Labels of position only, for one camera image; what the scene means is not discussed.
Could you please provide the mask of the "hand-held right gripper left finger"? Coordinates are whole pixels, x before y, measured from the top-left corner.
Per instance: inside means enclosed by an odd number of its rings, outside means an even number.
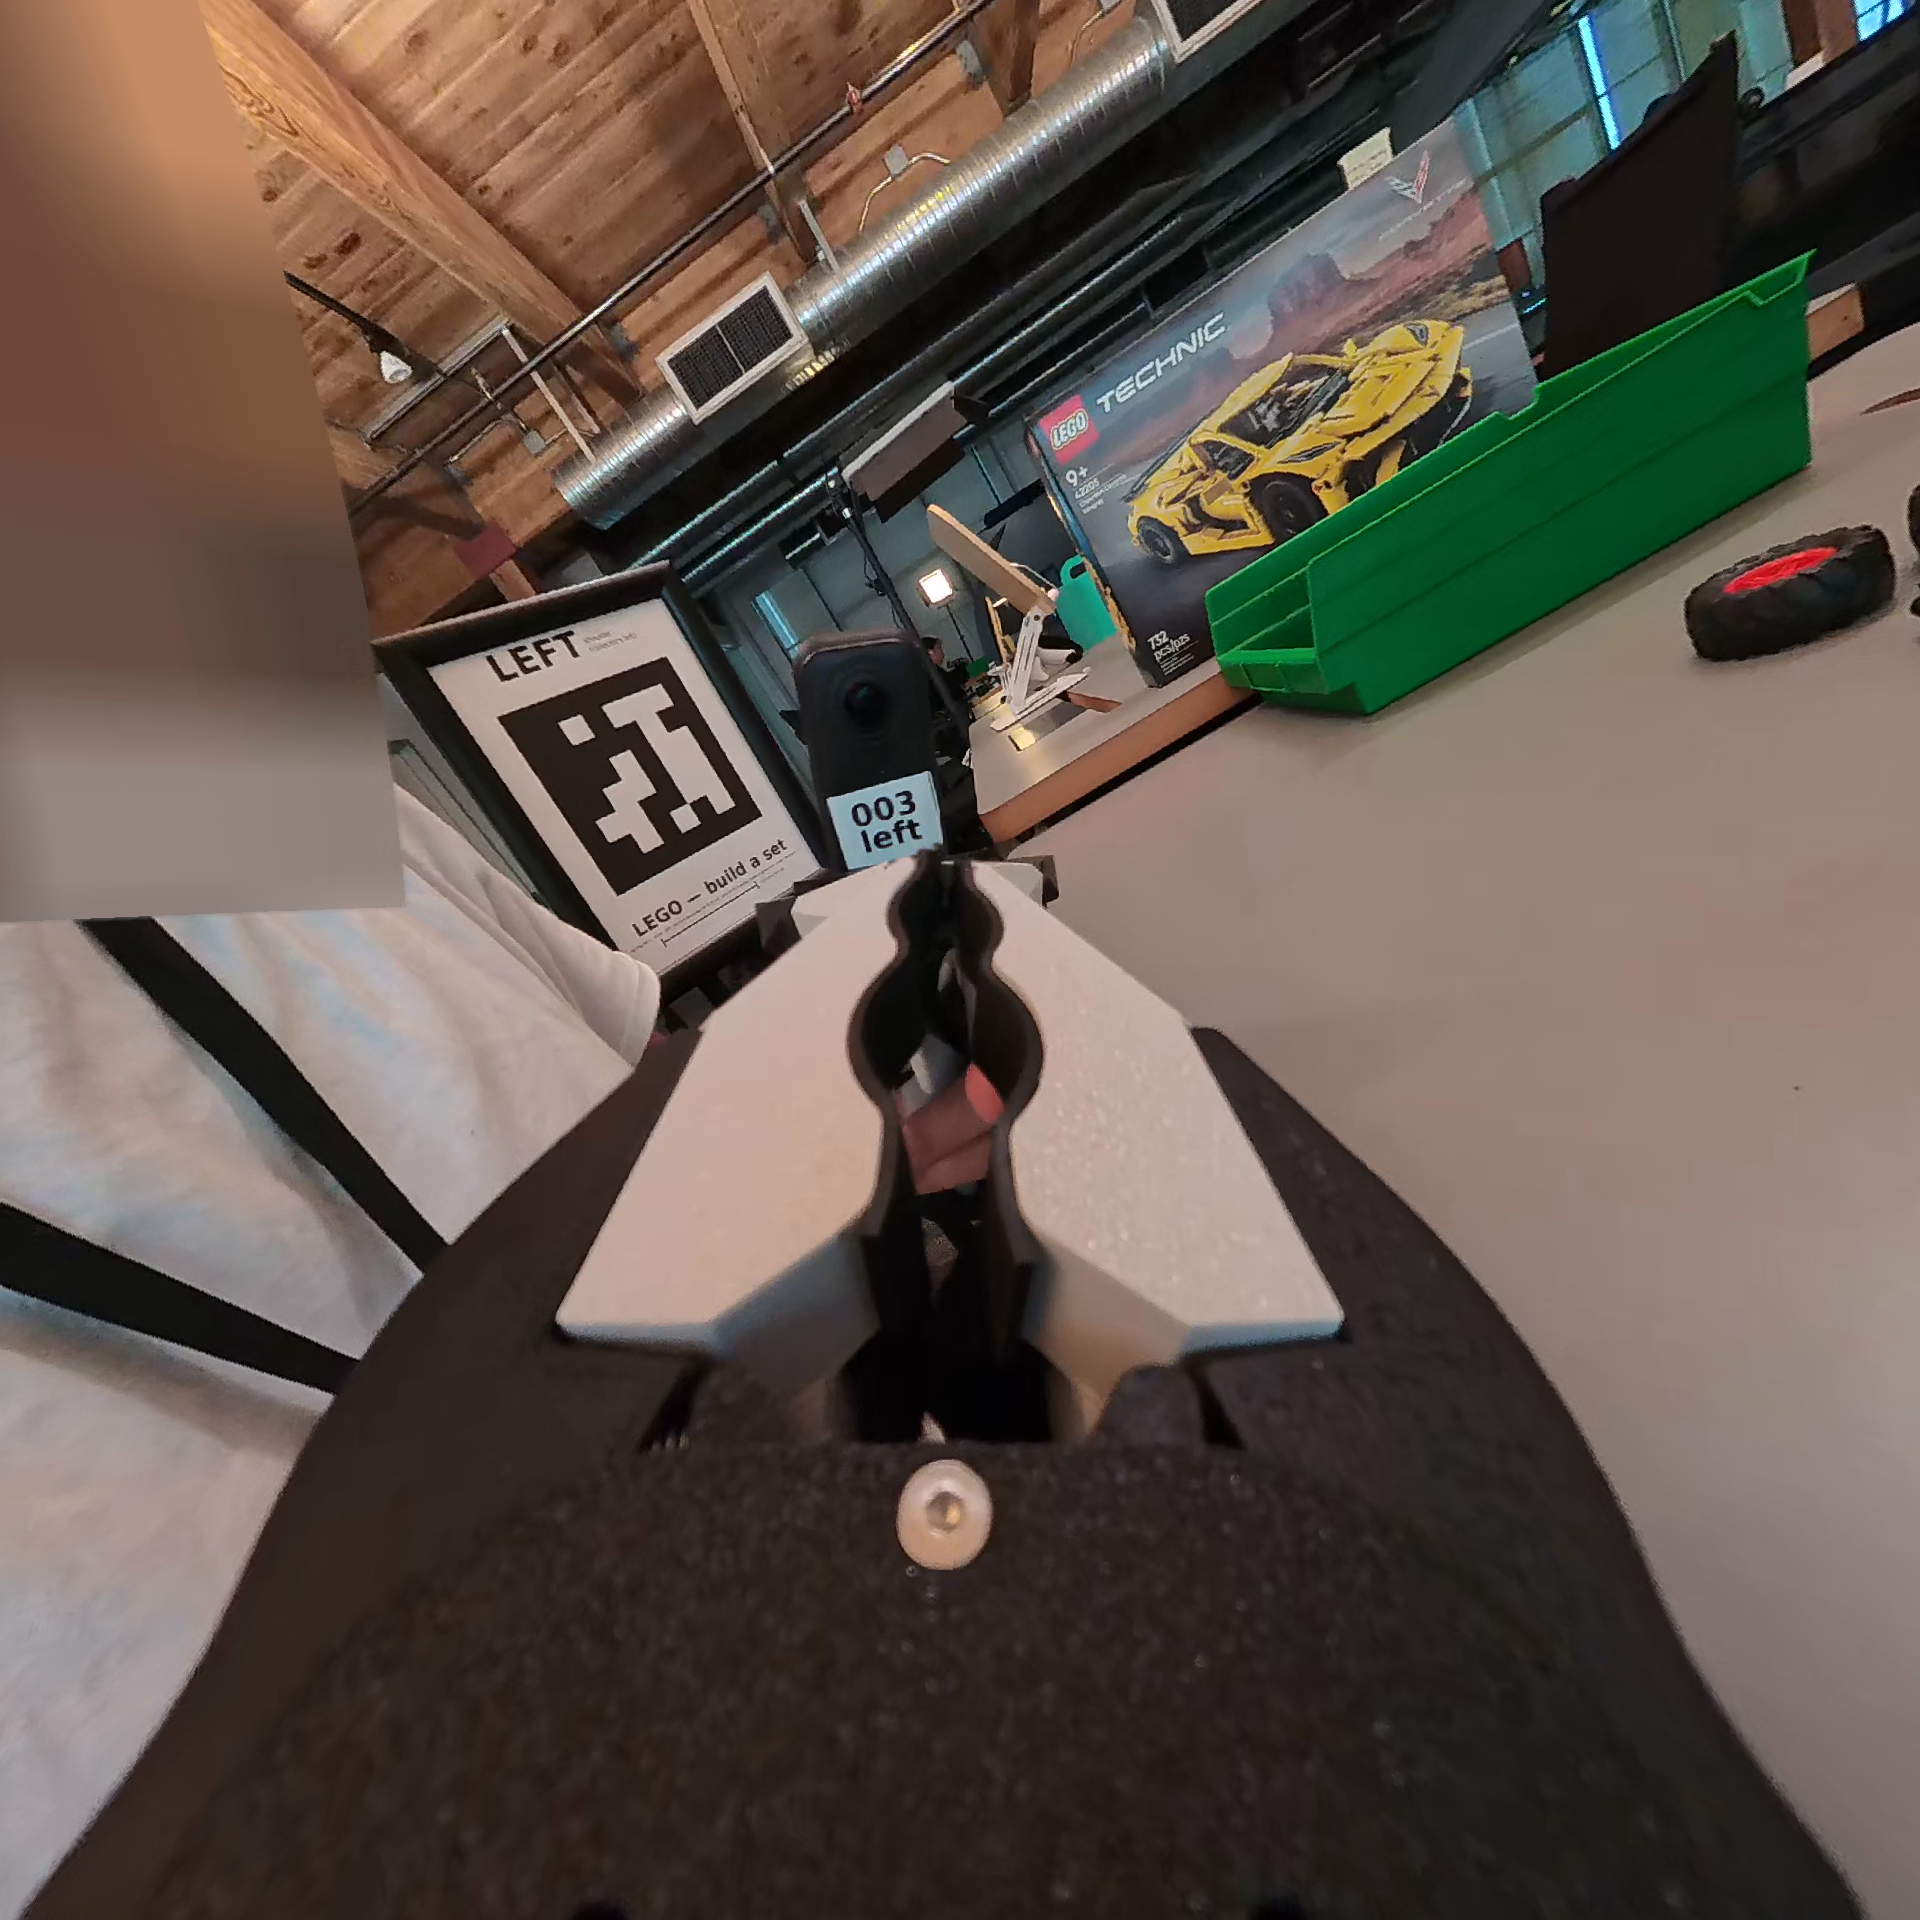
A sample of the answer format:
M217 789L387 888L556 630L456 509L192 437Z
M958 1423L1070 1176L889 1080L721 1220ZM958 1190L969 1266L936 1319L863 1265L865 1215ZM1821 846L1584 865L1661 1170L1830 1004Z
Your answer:
M940 865L828 883L790 914L802 945L700 1028L556 1327L915 1443L932 1255L899 1110L940 1085Z

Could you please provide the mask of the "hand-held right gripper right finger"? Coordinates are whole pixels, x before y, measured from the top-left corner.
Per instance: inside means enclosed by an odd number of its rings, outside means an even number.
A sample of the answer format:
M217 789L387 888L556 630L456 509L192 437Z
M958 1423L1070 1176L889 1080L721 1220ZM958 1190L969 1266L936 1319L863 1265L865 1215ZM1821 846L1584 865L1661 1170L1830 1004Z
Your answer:
M1002 866L969 883L996 914L991 979L1038 1028L1038 1085L1008 1107L1008 1201L1038 1238L1014 1327L1068 1378L1068 1423L1098 1423L1139 1361L1338 1337L1345 1301L1184 1017Z

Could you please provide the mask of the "yellow car lego box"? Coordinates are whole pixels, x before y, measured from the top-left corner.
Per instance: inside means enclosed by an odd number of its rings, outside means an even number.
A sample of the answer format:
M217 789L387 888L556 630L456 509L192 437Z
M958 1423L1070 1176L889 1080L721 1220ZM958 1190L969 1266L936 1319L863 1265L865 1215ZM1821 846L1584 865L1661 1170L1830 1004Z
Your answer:
M1057 388L1023 445L1139 684L1217 657L1210 589L1539 374L1456 115Z

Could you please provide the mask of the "person's left hand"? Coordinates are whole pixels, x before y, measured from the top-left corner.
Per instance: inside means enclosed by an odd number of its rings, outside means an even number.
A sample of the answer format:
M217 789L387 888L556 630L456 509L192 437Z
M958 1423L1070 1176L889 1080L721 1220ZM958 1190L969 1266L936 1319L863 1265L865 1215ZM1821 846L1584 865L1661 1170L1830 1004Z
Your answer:
M996 1110L1002 1110L1002 1099L978 1067L962 1067L919 1107L909 1107L909 1093L897 1093L915 1192L978 1190L991 1176Z

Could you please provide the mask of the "wooden document stand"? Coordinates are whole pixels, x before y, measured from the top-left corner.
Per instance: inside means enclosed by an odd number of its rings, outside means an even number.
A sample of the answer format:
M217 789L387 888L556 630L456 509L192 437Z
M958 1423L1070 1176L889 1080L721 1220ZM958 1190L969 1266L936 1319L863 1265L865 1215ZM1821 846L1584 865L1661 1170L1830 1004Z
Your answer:
M1002 553L991 553L969 520L958 520L947 509L919 509L932 513L932 541L991 597L1014 609L1014 639L1002 654L996 670L996 710L991 736L1014 736L1031 727L1043 703L1080 703L1080 710L1113 710L1113 700L1098 703L1098 689L1084 689L1084 662L1043 662L1043 627L1057 618L1057 589L1043 578L1031 578L1023 564L1008 564Z

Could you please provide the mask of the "wooden edged table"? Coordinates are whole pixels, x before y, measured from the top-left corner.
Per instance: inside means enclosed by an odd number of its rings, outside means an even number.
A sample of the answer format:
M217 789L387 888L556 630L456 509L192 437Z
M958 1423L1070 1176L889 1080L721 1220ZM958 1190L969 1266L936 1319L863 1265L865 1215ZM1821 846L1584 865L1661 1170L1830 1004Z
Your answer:
M1002 736L1002 703L969 722L969 789L996 857L1252 703L1217 657L1176 684L1144 684L1120 639L1089 648L1070 670L1070 689L1038 700Z

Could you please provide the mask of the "black overhead light panel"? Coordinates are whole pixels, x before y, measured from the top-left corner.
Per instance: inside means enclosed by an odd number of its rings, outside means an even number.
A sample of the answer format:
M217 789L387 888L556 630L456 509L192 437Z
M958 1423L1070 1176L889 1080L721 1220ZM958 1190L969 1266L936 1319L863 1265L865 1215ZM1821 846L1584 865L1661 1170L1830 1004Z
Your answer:
M883 426L839 460L855 509L865 509L872 520L899 513L936 475L962 460L986 424L991 405L940 380L932 398L915 398L897 426Z

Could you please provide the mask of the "white air vent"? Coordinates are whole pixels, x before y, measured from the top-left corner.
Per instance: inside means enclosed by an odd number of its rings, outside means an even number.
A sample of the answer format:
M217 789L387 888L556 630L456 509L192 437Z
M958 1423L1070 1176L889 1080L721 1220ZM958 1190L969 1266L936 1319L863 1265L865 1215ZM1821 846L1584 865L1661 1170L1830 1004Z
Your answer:
M688 405L688 424L715 424L721 405L732 405L743 388L759 388L802 356L807 356L807 325L790 321L777 281L759 272L727 307L715 307L694 333L680 333L657 356L657 374L668 398Z

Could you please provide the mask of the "person's white shirt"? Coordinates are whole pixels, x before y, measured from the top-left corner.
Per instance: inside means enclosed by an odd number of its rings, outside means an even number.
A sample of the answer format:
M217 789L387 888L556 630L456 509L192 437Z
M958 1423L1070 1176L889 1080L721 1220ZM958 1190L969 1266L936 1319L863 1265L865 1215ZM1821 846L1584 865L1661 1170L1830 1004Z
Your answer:
M390 910L166 934L456 1241L631 1080L657 979L406 789L390 814ZM0 1192L352 1360L418 1277L75 921L0 934ZM10 1292L0 1349L0 1906L29 1912L198 1669L321 1397Z

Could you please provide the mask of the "green storage bin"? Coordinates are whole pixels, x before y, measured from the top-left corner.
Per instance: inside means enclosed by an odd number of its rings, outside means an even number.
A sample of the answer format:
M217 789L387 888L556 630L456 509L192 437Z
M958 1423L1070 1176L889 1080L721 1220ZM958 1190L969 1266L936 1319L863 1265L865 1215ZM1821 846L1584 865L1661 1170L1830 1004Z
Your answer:
M1784 255L1482 415L1210 589L1237 689L1384 710L1809 460Z

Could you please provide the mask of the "black tyre red hub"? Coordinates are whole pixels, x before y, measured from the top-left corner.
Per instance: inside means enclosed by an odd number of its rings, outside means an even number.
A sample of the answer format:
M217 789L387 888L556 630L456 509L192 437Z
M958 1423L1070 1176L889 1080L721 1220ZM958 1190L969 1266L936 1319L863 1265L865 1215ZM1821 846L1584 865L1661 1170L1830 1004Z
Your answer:
M1712 662L1780 657L1881 618L1893 584L1899 568L1887 529L1821 529L1704 578L1684 597L1684 630Z

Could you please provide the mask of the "black monitor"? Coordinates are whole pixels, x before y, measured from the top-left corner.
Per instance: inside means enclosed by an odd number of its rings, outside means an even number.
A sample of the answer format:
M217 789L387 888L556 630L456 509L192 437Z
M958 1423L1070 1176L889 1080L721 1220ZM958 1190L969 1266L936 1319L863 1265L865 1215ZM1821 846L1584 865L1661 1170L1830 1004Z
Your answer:
M1738 37L1661 94L1639 130L1539 196L1545 348L1539 374L1571 374L1723 294L1738 247Z

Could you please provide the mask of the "silver air duct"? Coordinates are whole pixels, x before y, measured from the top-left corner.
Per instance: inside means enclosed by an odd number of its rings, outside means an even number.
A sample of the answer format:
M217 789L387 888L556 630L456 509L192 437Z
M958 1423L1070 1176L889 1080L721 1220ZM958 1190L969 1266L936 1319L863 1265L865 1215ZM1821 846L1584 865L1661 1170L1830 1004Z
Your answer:
M915 203L889 212L872 232L849 241L835 263L802 272L785 294L753 281L732 307L777 315L777 356L759 358L702 415L667 380L616 426L556 471L556 496L588 529L624 520L694 460L727 445L774 398L849 358L915 298L940 294L986 247L1008 241L1057 190L1089 177L1127 137L1139 137L1176 99L1176 47L1139 13L1068 79L996 125L969 155L958 155Z

